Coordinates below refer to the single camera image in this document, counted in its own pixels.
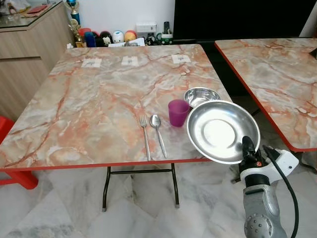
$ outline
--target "wooden cabinet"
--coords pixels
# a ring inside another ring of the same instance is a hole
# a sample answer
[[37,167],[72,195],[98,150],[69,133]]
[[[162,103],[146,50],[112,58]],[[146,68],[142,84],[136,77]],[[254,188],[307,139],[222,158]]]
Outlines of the wooden cabinet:
[[0,115],[17,120],[73,42],[63,2],[27,26],[0,28]]

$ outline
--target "paper label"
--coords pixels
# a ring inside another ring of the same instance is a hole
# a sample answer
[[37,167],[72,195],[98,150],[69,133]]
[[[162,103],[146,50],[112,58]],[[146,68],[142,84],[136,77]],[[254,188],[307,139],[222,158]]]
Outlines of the paper label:
[[99,68],[101,65],[101,59],[84,59],[82,68]]
[[191,62],[187,55],[172,55],[173,63]]
[[137,56],[124,56],[122,58],[121,65],[123,66],[139,66],[138,57]]

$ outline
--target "wall socket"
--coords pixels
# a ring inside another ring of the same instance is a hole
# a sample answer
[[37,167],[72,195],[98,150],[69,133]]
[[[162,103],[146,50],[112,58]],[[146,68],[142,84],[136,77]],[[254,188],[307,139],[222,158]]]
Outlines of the wall socket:
[[137,33],[143,33],[143,32],[153,32],[155,33],[157,31],[157,24],[155,22],[142,22],[137,23]]

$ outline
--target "small metal bowl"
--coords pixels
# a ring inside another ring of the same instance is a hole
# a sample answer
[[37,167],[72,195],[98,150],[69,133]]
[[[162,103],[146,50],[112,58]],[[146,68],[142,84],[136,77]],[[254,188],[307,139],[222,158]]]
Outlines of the small metal bowl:
[[210,101],[220,100],[220,96],[210,88],[191,88],[188,89],[184,94],[184,100],[192,107],[195,108],[199,104]]
[[242,161],[243,136],[252,139],[256,150],[261,139],[254,118],[241,106],[222,100],[194,108],[187,119],[187,134],[201,154],[223,164]]

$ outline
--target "red chair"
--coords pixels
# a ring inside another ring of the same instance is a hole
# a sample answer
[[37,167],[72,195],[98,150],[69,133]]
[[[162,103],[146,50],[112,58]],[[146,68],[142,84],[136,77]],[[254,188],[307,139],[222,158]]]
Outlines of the red chair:
[[[14,122],[8,118],[0,116],[0,144],[13,127]],[[5,171],[11,179],[0,180],[0,185],[19,183],[26,189],[34,189],[38,180],[31,174],[31,171]]]

